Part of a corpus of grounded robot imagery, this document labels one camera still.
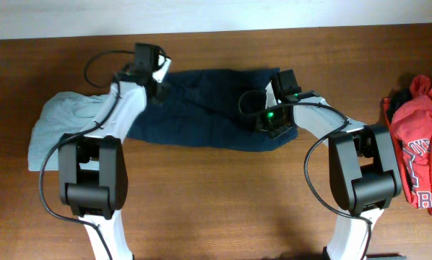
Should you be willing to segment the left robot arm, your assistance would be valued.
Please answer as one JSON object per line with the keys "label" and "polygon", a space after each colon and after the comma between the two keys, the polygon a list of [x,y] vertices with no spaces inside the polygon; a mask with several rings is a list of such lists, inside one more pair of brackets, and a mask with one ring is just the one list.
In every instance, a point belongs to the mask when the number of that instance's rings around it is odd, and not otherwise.
{"label": "left robot arm", "polygon": [[64,134],[58,151],[59,196],[72,211],[67,222],[84,225],[96,259],[133,259],[121,210],[129,180],[123,142],[149,103],[168,94],[171,59],[158,45],[136,43],[133,60],[116,72],[94,119]]}

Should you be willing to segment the navy blue shorts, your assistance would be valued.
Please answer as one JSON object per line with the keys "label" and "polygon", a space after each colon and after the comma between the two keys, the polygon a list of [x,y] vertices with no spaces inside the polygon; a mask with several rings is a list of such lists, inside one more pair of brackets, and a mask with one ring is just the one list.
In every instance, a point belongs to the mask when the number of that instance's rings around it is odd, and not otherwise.
{"label": "navy blue shorts", "polygon": [[278,72],[273,68],[170,73],[165,78],[169,93],[163,103],[147,104],[127,136],[154,144],[273,151],[293,141],[297,128],[270,138],[256,129],[256,119],[249,114],[265,107],[265,88]]}

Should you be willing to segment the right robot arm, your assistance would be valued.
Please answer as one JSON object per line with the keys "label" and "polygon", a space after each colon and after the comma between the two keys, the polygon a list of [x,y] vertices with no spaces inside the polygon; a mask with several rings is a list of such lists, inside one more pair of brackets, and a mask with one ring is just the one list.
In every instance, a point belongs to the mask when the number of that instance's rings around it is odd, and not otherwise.
{"label": "right robot arm", "polygon": [[[251,113],[258,130],[277,138],[298,127],[317,138],[306,153],[304,176],[317,201],[337,216],[321,257],[367,259],[376,221],[402,191],[388,128],[353,120],[317,92],[302,91],[291,70],[276,73],[264,93],[264,108]],[[309,160],[320,144],[328,148],[329,185],[336,207],[320,197],[310,179]]]}

